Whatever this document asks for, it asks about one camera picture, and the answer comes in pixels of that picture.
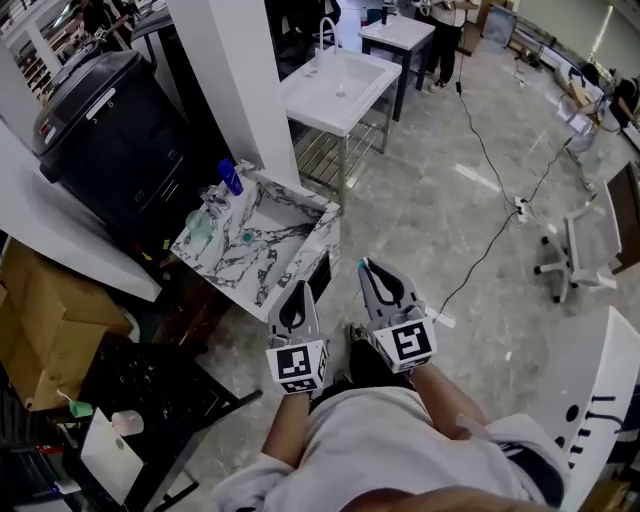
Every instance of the office chair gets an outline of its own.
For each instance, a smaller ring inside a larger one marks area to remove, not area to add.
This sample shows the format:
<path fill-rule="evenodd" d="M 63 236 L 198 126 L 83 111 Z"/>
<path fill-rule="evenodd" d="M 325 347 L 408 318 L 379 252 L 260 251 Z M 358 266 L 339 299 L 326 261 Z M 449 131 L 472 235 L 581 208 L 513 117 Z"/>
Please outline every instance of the office chair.
<path fill-rule="evenodd" d="M 639 366 L 640 335 L 611 306 L 564 318 L 551 330 L 548 362 L 527 413 L 569 459 L 560 510 L 580 508 L 618 432 L 631 430 L 625 416 Z"/>
<path fill-rule="evenodd" d="M 553 301 L 564 302 L 569 286 L 617 288 L 609 262 L 622 251 L 622 243 L 613 201 L 604 181 L 590 204 L 564 218 L 564 226 L 564 240 L 555 234 L 542 238 L 543 245 L 553 245 L 559 261 L 534 268 L 536 275 L 562 273 L 560 294 L 555 295 Z"/>

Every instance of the white sink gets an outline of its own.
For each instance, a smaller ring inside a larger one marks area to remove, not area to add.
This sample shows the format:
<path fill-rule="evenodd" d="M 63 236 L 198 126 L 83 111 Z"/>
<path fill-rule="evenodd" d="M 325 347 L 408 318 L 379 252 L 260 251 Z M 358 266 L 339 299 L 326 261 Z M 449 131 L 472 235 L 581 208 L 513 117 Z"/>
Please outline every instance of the white sink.
<path fill-rule="evenodd" d="M 370 55 L 328 48 L 282 82 L 287 116 L 344 137 L 401 70 Z"/>
<path fill-rule="evenodd" d="M 211 236 L 185 229 L 171 250 L 231 300 L 262 321 L 290 281 L 308 280 L 325 254 L 339 257 L 338 205 L 302 187 L 283 185 L 248 162 L 236 167 L 244 192 Z M 206 212 L 206 206 L 200 209 Z"/>

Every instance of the power strip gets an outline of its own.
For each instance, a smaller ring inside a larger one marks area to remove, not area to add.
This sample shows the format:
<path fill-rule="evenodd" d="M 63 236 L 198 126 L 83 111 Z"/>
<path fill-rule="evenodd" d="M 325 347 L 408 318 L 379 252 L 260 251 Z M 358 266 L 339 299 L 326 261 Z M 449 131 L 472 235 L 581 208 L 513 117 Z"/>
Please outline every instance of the power strip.
<path fill-rule="evenodd" d="M 513 204 L 516 205 L 517 213 L 516 218 L 518 219 L 518 224 L 523 225 L 527 223 L 527 205 L 523 198 L 515 196 Z"/>

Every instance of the small bottle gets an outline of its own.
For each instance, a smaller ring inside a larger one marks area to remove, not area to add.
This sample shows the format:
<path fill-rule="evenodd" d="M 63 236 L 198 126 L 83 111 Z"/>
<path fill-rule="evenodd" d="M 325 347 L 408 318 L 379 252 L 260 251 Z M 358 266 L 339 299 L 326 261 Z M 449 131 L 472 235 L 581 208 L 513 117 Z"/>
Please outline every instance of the small bottle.
<path fill-rule="evenodd" d="M 221 160 L 218 163 L 218 172 L 220 173 L 220 177 L 227 184 L 227 188 L 231 191 L 234 196 L 239 196 L 242 194 L 242 183 L 240 182 L 240 177 L 238 173 L 233 168 L 233 163 L 228 158 Z"/>

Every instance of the white box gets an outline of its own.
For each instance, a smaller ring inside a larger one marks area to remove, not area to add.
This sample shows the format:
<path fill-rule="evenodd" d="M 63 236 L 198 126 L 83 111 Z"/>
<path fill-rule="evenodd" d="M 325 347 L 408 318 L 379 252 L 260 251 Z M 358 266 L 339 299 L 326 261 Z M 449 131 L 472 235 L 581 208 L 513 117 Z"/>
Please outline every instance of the white box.
<path fill-rule="evenodd" d="M 374 331 L 371 344 L 393 373 L 406 372 L 420 366 L 437 352 L 430 317 Z"/>
<path fill-rule="evenodd" d="M 306 393 L 322 389 L 329 354 L 324 340 L 267 350 L 273 380 L 285 393 Z"/>

